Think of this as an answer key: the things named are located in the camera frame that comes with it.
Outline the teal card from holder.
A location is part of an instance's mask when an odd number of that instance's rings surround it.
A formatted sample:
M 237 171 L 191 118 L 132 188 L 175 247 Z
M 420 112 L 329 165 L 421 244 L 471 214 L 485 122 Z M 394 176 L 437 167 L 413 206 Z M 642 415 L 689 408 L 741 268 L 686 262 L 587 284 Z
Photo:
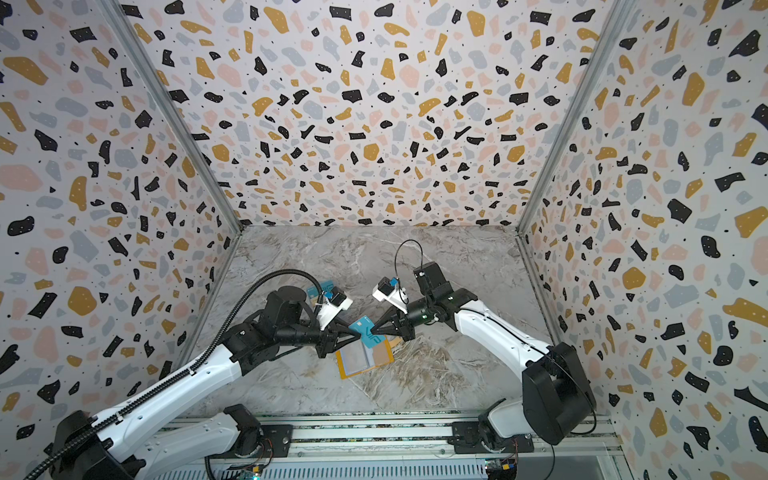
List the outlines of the teal card from holder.
M 386 337 L 383 335 L 373 334 L 373 327 L 374 322 L 368 316 L 362 316 L 349 325 L 351 330 L 360 334 L 363 345 L 369 349 L 375 348 L 386 340 Z

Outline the yellow leather card holder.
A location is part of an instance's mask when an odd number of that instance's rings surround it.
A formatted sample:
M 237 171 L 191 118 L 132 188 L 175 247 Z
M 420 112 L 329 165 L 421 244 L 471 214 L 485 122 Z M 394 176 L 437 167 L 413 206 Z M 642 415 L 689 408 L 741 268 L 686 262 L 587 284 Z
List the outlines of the yellow leather card holder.
M 372 348 L 362 342 L 347 345 L 335 353 L 342 380 L 392 364 L 394 348 L 402 343 L 400 337 L 387 337 Z

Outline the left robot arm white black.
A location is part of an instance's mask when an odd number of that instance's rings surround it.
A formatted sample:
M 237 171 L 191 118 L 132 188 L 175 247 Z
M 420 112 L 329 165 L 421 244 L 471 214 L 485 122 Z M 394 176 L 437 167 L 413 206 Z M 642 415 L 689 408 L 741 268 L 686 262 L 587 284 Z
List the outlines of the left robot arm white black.
M 212 349 L 155 386 L 98 414 L 77 411 L 57 427 L 54 479 L 154 479 L 193 460 L 224 453 L 249 456 L 269 447 L 261 423 L 243 405 L 174 431 L 181 413 L 263 363 L 303 347 L 318 357 L 359 340 L 338 320 L 353 301 L 337 287 L 316 305 L 298 287 L 271 292 L 264 308 L 230 326 Z

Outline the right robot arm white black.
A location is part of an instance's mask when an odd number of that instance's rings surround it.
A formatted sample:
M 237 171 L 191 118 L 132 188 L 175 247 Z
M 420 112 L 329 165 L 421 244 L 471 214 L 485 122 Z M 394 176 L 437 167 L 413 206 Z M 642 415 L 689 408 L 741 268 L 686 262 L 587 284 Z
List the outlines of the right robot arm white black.
M 435 262 L 414 270 L 422 297 L 410 300 L 396 278 L 382 278 L 372 295 L 390 307 L 374 323 L 375 335 L 415 338 L 416 328 L 440 323 L 473 339 L 508 367 L 521 394 L 502 399 L 478 417 L 469 445 L 503 452 L 513 441 L 534 434 L 559 444 L 589 416 L 595 418 L 595 397 L 576 349 L 551 345 L 512 326 L 465 288 L 455 289 Z

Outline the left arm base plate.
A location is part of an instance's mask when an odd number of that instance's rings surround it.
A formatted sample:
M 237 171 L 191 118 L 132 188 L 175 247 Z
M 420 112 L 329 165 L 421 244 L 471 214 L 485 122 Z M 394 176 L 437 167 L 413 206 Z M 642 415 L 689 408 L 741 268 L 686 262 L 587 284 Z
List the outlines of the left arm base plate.
M 262 425 L 258 431 L 240 434 L 228 451 L 212 455 L 212 458 L 247 462 L 286 458 L 292 444 L 293 431 L 294 427 L 290 424 Z

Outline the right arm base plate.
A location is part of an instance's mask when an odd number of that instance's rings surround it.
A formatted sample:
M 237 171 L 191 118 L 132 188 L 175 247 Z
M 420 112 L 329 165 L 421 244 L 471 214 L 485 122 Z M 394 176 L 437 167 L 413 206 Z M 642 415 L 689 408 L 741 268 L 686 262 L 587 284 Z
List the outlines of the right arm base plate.
M 459 421 L 451 424 L 451 435 L 447 440 L 457 454 L 505 454 L 532 453 L 533 439 L 530 435 L 515 435 L 502 439 L 488 425 L 474 421 Z

